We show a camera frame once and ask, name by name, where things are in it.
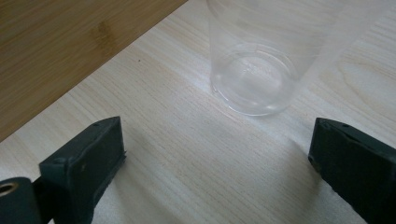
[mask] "clear plastic cup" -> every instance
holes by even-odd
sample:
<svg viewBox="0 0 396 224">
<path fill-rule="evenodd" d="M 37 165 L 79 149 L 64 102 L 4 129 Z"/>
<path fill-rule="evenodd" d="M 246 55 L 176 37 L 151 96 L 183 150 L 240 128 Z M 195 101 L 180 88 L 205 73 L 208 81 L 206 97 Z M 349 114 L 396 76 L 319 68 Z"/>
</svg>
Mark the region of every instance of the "clear plastic cup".
<svg viewBox="0 0 396 224">
<path fill-rule="evenodd" d="M 285 109 L 392 0 L 206 0 L 211 85 L 251 116 Z"/>
</svg>

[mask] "wooden table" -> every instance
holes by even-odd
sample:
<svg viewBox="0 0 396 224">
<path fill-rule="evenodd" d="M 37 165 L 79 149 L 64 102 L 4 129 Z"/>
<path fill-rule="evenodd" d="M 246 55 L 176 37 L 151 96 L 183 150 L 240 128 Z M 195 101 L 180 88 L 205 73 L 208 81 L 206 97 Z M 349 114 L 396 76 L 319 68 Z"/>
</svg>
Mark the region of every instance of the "wooden table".
<svg viewBox="0 0 396 224">
<path fill-rule="evenodd" d="M 396 8 L 284 112 L 250 118 L 209 85 L 205 0 L 190 0 L 0 144 L 0 179 L 121 116 L 127 160 L 93 223 L 364 223 L 306 157 L 316 117 L 396 147 Z"/>
</svg>

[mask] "cup base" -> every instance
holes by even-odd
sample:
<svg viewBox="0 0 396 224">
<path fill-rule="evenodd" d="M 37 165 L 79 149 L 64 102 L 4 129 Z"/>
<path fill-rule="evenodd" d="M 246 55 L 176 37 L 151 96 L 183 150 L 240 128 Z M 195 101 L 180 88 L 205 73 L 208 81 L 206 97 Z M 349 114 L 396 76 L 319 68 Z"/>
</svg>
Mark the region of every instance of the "cup base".
<svg viewBox="0 0 396 224">
<path fill-rule="evenodd" d="M 215 61 L 212 90 L 232 110 L 245 115 L 280 112 L 289 105 L 298 81 L 294 67 L 286 56 L 274 49 L 257 45 L 254 49 L 234 52 Z"/>
</svg>

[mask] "light wood surface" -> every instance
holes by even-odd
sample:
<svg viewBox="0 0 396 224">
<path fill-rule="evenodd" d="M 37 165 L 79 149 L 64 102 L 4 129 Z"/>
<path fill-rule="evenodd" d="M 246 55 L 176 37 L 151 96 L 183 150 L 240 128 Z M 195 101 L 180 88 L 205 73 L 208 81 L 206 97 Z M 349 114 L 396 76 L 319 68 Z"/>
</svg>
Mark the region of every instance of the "light wood surface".
<svg viewBox="0 0 396 224">
<path fill-rule="evenodd" d="M 316 117 L 396 147 L 396 8 L 284 112 L 234 113 L 209 87 L 207 9 L 190 0 L 0 144 L 0 179 L 121 116 L 127 160 L 93 223 L 364 223 L 306 157 Z"/>
<path fill-rule="evenodd" d="M 185 1 L 1 1 L 0 141 Z"/>
</svg>

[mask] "wood grain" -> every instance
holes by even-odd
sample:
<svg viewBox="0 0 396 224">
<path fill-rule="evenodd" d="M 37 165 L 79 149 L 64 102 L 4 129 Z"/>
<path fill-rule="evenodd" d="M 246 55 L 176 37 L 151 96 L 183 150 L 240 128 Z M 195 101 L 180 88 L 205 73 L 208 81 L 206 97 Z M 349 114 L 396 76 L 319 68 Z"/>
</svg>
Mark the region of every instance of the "wood grain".
<svg viewBox="0 0 396 224">
<path fill-rule="evenodd" d="M 184 2 L 2 1 L 0 141 Z"/>
<path fill-rule="evenodd" d="M 316 117 L 396 147 L 396 8 L 284 112 L 212 95 L 205 0 L 190 0 L 0 143 L 0 179 L 121 116 L 127 160 L 93 223 L 365 223 L 308 162 Z"/>
</svg>

